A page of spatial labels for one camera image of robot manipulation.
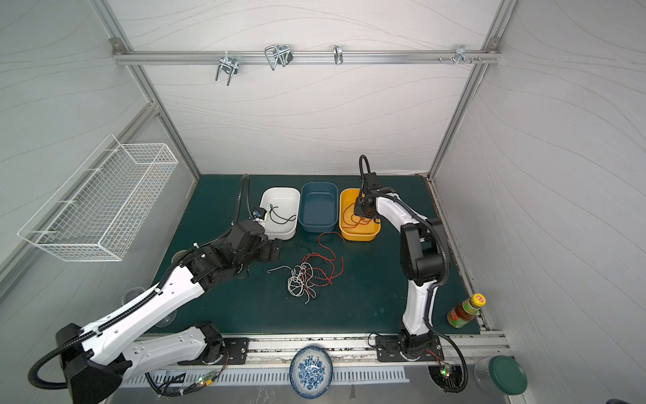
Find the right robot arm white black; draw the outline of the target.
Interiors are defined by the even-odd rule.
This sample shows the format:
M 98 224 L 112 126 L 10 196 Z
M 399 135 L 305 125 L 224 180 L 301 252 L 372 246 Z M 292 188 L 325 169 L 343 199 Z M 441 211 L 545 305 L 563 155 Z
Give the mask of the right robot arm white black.
M 432 309 L 437 289 L 449 276 L 447 250 L 432 222 L 405 203 L 395 190 L 381 186 L 376 173 L 361 173 L 360 181 L 354 213 L 385 220 L 400 234 L 400 266 L 408 279 L 408 291 L 398 345 L 403 355 L 416 358 L 437 335 Z

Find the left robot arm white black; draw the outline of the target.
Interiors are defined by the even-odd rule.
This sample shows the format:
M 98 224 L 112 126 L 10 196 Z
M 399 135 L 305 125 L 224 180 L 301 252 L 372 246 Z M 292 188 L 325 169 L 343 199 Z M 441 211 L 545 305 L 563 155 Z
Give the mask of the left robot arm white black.
M 41 390 L 66 390 L 75 403 L 99 403 L 126 381 L 180 363 L 222 360 L 224 338 L 209 323 L 140 341 L 180 307 L 232 279 L 255 262 L 275 262 L 282 242 L 258 222 L 233 224 L 223 236 L 186 251 L 161 280 L 121 308 L 83 327 L 70 323 L 57 346 L 37 360 L 28 382 Z

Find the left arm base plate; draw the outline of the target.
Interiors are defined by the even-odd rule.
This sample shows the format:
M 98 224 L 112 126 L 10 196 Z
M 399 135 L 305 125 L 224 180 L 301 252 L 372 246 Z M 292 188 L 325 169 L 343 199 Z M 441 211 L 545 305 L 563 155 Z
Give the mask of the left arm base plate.
M 180 361 L 178 365 L 244 365 L 247 360 L 249 338 L 223 338 L 217 345 L 209 345 L 196 359 Z

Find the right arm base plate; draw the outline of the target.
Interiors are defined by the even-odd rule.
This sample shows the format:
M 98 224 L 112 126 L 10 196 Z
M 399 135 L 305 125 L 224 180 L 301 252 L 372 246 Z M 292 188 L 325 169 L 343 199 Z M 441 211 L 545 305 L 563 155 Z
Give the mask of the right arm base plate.
M 439 336 L 433 333 L 374 333 L 368 337 L 368 346 L 376 351 L 378 362 L 444 362 Z

